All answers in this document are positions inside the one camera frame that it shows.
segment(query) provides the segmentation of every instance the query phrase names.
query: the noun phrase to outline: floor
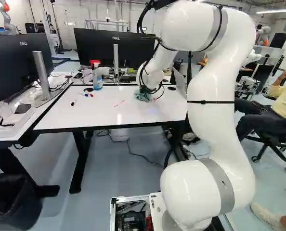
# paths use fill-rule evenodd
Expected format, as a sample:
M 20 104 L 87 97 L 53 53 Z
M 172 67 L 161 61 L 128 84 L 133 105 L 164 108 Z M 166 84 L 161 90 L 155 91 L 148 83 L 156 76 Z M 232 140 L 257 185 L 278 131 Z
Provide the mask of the floor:
M 74 71 L 78 67 L 77 62 L 70 62 L 67 70 L 62 64 L 55 72 L 68 72 L 69 65 L 73 65 Z M 273 103 L 262 95 L 252 99 L 263 104 Z M 241 116 L 236 113 L 236 123 Z M 169 149 L 161 127 L 118 129 L 112 131 L 112 136 L 116 140 L 129 137 L 134 153 L 158 163 L 163 163 Z M 258 154 L 262 144 L 245 140 L 242 146 L 251 158 Z M 190 148 L 199 158 L 208 156 L 208 144 L 203 141 L 192 144 Z M 61 186 L 57 197 L 44 200 L 41 216 L 32 231 L 107 231 L 111 197 L 143 195 L 160 190 L 162 169 L 141 157 L 130 155 L 126 144 L 113 143 L 108 136 L 92 138 L 82 192 L 74 195 L 69 195 L 68 190 L 78 152 L 71 133 L 43 134 L 29 148 L 12 151 L 38 184 Z M 277 214 L 286 214 L 286 164 L 273 151 L 267 150 L 259 163 L 251 162 L 251 165 L 257 187 L 254 201 Z M 251 213 L 249 207 L 233 211 L 227 217 L 238 231 L 271 230 Z
M 129 137 L 134 153 L 161 164 L 169 150 L 161 127 L 117 129 L 112 137 L 116 141 Z M 44 200 L 41 217 L 32 231 L 85 231 L 91 227 L 106 231 L 112 197 L 160 190 L 162 168 L 130 155 L 125 143 L 113 143 L 108 136 L 92 138 L 82 192 L 74 195 L 68 190 L 78 152 L 71 133 L 40 135 L 29 148 L 12 151 L 38 184 L 61 186 L 58 197 Z

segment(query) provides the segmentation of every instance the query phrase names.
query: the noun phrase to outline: ceiling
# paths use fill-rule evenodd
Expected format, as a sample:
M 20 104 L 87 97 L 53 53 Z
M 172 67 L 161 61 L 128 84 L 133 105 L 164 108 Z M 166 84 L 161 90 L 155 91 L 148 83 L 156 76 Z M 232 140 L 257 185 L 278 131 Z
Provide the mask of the ceiling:
M 241 2 L 270 9 L 286 8 L 286 0 L 241 0 Z

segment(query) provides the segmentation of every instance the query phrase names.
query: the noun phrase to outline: silver band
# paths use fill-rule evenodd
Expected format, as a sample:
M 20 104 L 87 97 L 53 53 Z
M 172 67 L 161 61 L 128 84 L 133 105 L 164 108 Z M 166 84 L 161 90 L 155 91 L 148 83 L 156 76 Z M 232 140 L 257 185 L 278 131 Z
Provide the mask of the silver band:
M 213 7 L 214 20 L 213 20 L 213 24 L 211 27 L 210 34 L 209 34 L 208 38 L 206 39 L 205 43 L 199 49 L 197 49 L 198 51 L 211 51 L 222 40 L 224 33 L 226 31 L 226 28 L 227 28 L 227 24 L 228 24 L 228 14 L 227 14 L 226 10 L 223 8 L 221 9 L 221 13 L 222 13 L 222 20 L 220 21 L 220 11 L 219 11 L 217 6 Z
M 235 196 L 228 176 L 215 161 L 211 159 L 200 159 L 199 161 L 208 168 L 218 186 L 221 199 L 221 209 L 219 214 L 231 212 L 235 205 Z
M 212 45 L 210 47 L 208 47 L 205 51 L 211 51 L 212 49 L 214 49 L 215 47 L 217 47 L 219 45 L 219 43 L 221 42 L 221 40 L 224 36 L 224 33 L 226 31 L 227 25 L 228 25 L 228 13 L 223 8 L 222 9 L 222 24 L 221 24 L 219 33 L 218 33 L 216 39 L 214 40 L 214 42 L 212 43 Z

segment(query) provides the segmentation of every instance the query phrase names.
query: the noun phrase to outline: green cloth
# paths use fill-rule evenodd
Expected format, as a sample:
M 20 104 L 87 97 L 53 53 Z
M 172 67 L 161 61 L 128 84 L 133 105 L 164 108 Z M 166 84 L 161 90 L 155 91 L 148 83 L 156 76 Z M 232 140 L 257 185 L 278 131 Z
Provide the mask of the green cloth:
M 152 98 L 152 95 L 149 94 L 149 93 L 141 93 L 140 92 L 140 89 L 137 89 L 135 92 L 134 92 L 134 96 L 138 99 L 138 100 L 141 100 L 141 101 L 145 101 L 145 102 L 149 102 Z

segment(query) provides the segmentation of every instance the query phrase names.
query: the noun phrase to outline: person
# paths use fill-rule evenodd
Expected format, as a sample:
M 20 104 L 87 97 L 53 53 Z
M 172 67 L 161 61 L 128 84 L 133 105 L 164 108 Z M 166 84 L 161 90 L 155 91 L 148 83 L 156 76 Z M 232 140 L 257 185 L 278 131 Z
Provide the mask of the person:
M 245 113 L 236 126 L 240 141 L 253 129 L 275 135 L 286 135 L 286 86 L 280 86 L 285 78 L 286 70 L 270 86 L 268 95 L 277 98 L 272 106 L 235 98 L 235 111 Z
M 261 221 L 271 226 L 275 231 L 286 231 L 286 215 L 278 216 L 255 202 L 250 205 L 250 208 Z

